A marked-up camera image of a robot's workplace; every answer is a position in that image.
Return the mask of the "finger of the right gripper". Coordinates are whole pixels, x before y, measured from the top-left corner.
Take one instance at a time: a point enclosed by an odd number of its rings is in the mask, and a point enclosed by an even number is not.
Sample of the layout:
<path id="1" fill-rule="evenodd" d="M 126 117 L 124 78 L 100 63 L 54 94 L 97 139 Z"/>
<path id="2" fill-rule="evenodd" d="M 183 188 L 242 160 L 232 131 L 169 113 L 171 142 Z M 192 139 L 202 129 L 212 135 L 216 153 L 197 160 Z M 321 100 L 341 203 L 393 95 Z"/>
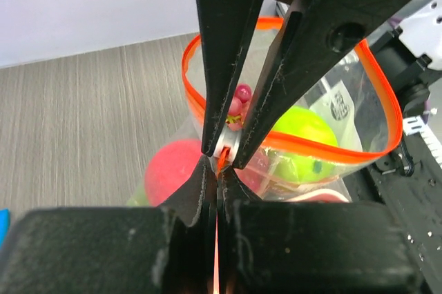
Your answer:
<path id="1" fill-rule="evenodd" d="M 359 41 L 411 0 L 307 0 L 290 12 L 262 68 L 233 162 L 244 168 L 277 119 Z"/>
<path id="2" fill-rule="evenodd" d="M 222 133 L 263 0 L 196 0 L 206 84 L 202 152 Z"/>

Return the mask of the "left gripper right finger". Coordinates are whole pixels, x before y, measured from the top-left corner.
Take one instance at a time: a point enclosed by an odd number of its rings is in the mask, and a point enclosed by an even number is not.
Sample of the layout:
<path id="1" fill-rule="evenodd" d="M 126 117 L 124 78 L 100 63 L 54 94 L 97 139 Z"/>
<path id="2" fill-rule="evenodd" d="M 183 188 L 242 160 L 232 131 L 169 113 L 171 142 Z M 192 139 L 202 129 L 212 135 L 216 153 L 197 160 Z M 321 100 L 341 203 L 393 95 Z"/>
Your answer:
<path id="1" fill-rule="evenodd" d="M 221 293 L 418 293 L 403 230 L 376 202 L 265 202 L 218 178 Z"/>

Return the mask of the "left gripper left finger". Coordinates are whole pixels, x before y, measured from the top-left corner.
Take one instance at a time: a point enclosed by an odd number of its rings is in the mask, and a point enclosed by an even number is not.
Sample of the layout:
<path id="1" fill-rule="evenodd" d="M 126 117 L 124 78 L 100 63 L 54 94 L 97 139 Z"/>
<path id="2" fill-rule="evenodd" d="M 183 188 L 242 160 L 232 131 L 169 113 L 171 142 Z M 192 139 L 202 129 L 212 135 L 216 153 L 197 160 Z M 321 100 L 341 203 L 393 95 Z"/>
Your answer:
<path id="1" fill-rule="evenodd" d="M 31 210 L 1 248 L 1 292 L 212 293 L 216 186 L 201 157 L 156 207 Z"/>

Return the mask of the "green grape bunch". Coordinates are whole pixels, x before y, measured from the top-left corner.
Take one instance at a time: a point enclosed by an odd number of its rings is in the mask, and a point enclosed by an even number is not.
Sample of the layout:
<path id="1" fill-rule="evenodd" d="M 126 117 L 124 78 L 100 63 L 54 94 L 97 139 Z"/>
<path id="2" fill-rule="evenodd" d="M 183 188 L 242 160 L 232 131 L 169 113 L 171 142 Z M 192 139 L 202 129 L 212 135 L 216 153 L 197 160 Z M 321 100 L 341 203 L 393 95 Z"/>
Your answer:
<path id="1" fill-rule="evenodd" d="M 150 206 L 146 192 L 143 186 L 138 186 L 128 199 L 127 206 Z"/>

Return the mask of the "red pepper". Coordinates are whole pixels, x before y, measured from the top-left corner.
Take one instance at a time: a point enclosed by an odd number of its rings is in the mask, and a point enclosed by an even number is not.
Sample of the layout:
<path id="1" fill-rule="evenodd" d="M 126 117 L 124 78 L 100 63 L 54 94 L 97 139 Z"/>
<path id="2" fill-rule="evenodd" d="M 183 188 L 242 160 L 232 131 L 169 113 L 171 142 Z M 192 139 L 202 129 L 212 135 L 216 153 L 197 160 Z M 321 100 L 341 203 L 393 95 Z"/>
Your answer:
<path id="1" fill-rule="evenodd" d="M 179 139 L 163 146 L 146 167 L 144 190 L 158 206 L 189 179 L 202 153 L 199 139 Z"/>

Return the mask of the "purple grape bunch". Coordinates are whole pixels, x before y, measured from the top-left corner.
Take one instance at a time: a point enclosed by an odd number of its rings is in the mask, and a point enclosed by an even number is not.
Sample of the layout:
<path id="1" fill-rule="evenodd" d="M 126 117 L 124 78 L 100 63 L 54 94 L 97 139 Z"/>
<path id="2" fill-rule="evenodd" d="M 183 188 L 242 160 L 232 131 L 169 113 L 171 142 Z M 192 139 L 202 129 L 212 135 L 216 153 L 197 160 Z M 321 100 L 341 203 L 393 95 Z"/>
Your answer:
<path id="1" fill-rule="evenodd" d="M 246 108 L 251 101 L 252 90 L 248 84 L 239 84 L 234 92 L 231 105 L 229 106 L 228 115 L 238 116 Z"/>

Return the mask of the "clear zip top bag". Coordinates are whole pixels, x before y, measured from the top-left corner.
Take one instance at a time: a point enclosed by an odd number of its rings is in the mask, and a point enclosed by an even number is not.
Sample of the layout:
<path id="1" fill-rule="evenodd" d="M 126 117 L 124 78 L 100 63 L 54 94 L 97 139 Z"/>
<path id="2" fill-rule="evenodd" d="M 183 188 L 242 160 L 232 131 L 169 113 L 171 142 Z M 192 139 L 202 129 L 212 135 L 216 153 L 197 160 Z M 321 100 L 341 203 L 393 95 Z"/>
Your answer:
<path id="1" fill-rule="evenodd" d="M 131 206 L 157 206 L 190 176 L 201 152 L 206 88 L 200 36 L 182 55 L 189 116 L 151 158 Z M 346 194 L 340 179 L 395 149 L 403 116 L 386 76 L 361 41 L 273 125 L 248 164 L 235 174 L 265 200 L 308 199 L 330 190 Z"/>

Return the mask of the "green apple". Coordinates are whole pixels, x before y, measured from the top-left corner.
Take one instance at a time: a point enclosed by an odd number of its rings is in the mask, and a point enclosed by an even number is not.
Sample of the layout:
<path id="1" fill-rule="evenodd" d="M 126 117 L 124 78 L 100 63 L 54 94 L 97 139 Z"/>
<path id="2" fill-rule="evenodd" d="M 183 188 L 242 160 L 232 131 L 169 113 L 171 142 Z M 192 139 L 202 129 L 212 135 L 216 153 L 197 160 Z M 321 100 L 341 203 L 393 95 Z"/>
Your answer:
<path id="1" fill-rule="evenodd" d="M 291 184 L 321 182 L 334 165 L 320 157 L 320 144 L 337 147 L 338 140 L 327 122 L 314 111 L 292 106 L 274 124 L 273 133 L 283 133 L 284 147 L 278 156 L 275 176 Z"/>

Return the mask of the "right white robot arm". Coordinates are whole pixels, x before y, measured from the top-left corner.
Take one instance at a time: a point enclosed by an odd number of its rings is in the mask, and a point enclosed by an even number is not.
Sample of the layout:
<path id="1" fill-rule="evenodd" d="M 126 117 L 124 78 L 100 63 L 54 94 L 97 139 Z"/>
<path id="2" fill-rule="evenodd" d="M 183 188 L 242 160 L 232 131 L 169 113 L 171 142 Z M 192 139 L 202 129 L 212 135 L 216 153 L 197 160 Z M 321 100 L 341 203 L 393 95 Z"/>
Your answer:
<path id="1" fill-rule="evenodd" d="M 279 117 L 350 50 L 357 53 L 382 102 L 389 137 L 386 151 L 402 136 L 403 95 L 428 96 L 441 76 L 441 0 L 431 0 L 373 46 L 366 38 L 411 0 L 278 0 L 290 9 L 274 39 L 244 128 L 225 126 L 262 0 L 196 0 L 206 83 L 202 152 L 217 156 L 230 147 L 230 161 L 244 168 L 261 143 L 341 164 L 370 163 L 381 153 L 339 150 L 273 133 Z"/>

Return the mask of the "blue folded cloth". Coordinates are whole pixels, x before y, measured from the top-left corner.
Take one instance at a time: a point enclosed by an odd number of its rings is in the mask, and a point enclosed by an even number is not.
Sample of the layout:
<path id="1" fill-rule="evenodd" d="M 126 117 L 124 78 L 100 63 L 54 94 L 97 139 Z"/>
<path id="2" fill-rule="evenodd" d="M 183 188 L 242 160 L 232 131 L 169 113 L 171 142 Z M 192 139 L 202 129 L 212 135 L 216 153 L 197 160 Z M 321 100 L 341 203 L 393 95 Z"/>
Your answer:
<path id="1" fill-rule="evenodd" d="M 10 210 L 7 208 L 0 210 L 0 246 L 2 245 L 10 227 Z"/>

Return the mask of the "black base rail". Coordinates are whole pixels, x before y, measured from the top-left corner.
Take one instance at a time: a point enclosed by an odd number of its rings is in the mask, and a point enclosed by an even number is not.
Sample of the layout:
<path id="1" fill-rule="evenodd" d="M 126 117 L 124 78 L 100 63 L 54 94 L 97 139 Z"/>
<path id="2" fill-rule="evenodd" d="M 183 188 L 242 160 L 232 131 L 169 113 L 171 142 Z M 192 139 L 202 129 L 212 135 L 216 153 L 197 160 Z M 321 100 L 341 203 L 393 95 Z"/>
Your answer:
<path id="1" fill-rule="evenodd" d="M 423 276 L 420 293 L 441 292 L 441 166 L 418 135 L 405 138 L 414 158 L 414 173 L 382 173 L 391 158 L 380 159 L 344 178 L 354 201 L 380 202 L 387 206 L 405 232 L 408 248 Z"/>

